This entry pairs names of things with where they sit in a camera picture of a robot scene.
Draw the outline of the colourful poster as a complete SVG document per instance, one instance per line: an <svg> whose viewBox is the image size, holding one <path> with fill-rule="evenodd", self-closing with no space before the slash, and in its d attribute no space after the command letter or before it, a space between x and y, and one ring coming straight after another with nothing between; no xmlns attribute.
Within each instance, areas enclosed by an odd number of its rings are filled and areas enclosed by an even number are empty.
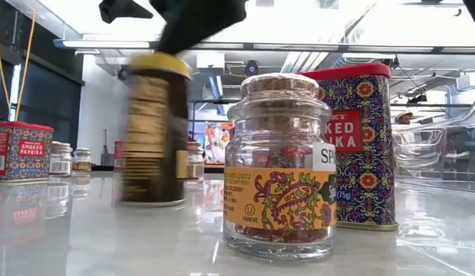
<svg viewBox="0 0 475 276"><path fill-rule="evenodd" d="M206 122L205 132L205 163L223 165L225 163L225 148L229 143L229 131L233 127L230 122Z"/></svg>

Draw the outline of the clear plastic tray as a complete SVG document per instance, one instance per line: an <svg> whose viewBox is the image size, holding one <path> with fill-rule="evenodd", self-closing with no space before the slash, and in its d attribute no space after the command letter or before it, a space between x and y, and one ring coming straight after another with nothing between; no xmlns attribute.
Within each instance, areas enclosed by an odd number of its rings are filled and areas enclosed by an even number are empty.
<svg viewBox="0 0 475 276"><path fill-rule="evenodd" d="M475 192L475 101L461 116L393 137L398 181Z"/></svg>

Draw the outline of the overhead rig light bar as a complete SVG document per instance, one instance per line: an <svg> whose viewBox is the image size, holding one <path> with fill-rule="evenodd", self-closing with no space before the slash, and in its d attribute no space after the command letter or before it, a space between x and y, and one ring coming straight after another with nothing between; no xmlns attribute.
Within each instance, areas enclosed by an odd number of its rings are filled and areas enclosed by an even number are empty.
<svg viewBox="0 0 475 276"><path fill-rule="evenodd" d="M54 46L63 49L155 49L156 41L92 41L55 39ZM192 47L198 51L304 51L328 53L374 54L448 54L475 55L472 46L392 46L363 44L283 44L253 42L203 42Z"/></svg>

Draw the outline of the black yellow-lid seasoning can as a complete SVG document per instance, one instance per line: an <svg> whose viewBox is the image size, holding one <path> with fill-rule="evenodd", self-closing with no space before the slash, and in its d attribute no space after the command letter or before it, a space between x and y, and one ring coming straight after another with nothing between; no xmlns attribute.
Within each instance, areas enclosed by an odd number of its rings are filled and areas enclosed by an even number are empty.
<svg viewBox="0 0 475 276"><path fill-rule="evenodd" d="M129 64L126 165L120 200L156 207L184 203L188 176L190 67L162 52L134 57Z"/></svg>

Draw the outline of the black background rail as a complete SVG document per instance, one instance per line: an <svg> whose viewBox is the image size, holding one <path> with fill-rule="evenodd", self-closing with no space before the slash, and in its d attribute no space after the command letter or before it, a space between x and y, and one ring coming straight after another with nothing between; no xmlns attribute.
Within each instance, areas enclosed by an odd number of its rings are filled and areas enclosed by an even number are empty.
<svg viewBox="0 0 475 276"><path fill-rule="evenodd" d="M473 105L465 103L438 104L438 103L390 103L391 107L443 107L443 108L470 108Z"/></svg>

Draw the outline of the black table frame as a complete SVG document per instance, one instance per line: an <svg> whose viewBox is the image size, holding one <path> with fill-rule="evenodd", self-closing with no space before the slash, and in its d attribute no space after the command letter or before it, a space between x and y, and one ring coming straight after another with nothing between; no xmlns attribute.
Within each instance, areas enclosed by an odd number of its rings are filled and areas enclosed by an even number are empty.
<svg viewBox="0 0 475 276"><path fill-rule="evenodd" d="M91 170L101 171L101 172L112 172L115 170L115 168L113 166L92 165ZM224 165L205 165L204 172L205 173L223 173Z"/></svg>

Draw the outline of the grey stand with pole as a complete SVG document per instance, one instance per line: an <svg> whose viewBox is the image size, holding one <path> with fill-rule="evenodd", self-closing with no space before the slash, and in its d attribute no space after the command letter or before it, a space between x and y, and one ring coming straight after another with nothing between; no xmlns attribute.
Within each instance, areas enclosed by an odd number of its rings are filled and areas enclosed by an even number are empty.
<svg viewBox="0 0 475 276"><path fill-rule="evenodd" d="M104 133L104 145L103 151L101 153L101 165L102 166L113 166L114 165L114 155L109 153L107 146L107 129L103 129Z"/></svg>

